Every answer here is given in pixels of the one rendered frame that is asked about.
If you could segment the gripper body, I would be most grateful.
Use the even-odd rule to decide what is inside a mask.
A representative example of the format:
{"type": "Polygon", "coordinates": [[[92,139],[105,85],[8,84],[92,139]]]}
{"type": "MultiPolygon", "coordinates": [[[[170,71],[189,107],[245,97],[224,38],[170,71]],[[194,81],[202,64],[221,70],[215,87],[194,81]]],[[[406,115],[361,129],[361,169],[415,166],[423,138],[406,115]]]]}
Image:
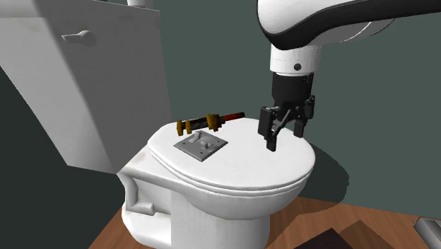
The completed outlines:
{"type": "Polygon", "coordinates": [[[275,106],[283,103],[303,103],[311,95],[314,74],[282,76],[273,73],[271,95],[275,106]]]}

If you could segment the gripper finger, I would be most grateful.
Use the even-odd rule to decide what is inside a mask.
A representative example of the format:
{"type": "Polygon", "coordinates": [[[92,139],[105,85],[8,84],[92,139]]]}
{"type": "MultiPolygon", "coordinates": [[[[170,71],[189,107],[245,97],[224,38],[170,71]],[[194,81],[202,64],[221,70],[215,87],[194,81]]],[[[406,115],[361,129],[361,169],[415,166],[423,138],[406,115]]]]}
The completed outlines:
{"type": "Polygon", "coordinates": [[[307,121],[314,117],[315,96],[311,95],[308,99],[297,100],[294,104],[295,122],[293,134],[303,138],[307,121]]]}
{"type": "Polygon", "coordinates": [[[266,148],[276,151],[279,132],[292,120],[293,110],[279,106],[261,107],[258,134],[266,140],[266,148]]]}

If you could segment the white toilet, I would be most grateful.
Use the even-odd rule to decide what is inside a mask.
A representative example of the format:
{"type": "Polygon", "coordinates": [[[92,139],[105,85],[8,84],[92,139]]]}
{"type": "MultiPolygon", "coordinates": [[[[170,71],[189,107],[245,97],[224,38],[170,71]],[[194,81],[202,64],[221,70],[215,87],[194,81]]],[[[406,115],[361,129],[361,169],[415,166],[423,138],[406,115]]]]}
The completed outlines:
{"type": "Polygon", "coordinates": [[[315,154],[281,130],[275,152],[255,119],[200,162],[174,145],[160,14],[150,1],[0,0],[0,67],[67,165],[113,173],[122,219],[155,249],[264,249],[270,216],[304,188],[315,154]]]}

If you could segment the dark red and yellow clamp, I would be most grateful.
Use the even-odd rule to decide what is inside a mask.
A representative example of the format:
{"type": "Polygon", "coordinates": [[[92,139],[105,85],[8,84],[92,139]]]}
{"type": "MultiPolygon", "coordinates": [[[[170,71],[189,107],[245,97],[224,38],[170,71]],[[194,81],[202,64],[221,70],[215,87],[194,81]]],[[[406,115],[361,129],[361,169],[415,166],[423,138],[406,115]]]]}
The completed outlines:
{"type": "Polygon", "coordinates": [[[182,136],[184,132],[191,134],[194,130],[204,128],[217,132],[227,121],[237,120],[243,117],[245,117],[245,114],[243,112],[238,112],[224,116],[220,116],[218,114],[207,114],[205,117],[198,119],[185,121],[178,120],[176,122],[177,135],[182,136]]]}

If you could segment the grey metal bar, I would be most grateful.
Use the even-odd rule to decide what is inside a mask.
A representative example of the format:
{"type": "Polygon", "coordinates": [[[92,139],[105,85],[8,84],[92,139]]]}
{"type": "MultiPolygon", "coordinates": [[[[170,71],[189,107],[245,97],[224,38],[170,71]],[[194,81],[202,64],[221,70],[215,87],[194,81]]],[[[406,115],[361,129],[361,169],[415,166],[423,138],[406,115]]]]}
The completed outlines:
{"type": "Polygon", "coordinates": [[[429,249],[441,249],[441,219],[419,217],[413,227],[429,249]]]}

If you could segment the grey switch plate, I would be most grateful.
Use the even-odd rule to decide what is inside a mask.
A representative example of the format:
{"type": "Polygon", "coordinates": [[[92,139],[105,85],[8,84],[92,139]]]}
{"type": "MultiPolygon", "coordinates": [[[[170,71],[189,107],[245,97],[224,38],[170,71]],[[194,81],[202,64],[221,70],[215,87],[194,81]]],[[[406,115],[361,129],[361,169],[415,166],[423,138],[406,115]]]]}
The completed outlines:
{"type": "Polygon", "coordinates": [[[203,162],[228,142],[204,131],[196,131],[193,135],[177,142],[174,147],[187,155],[203,162]]]}

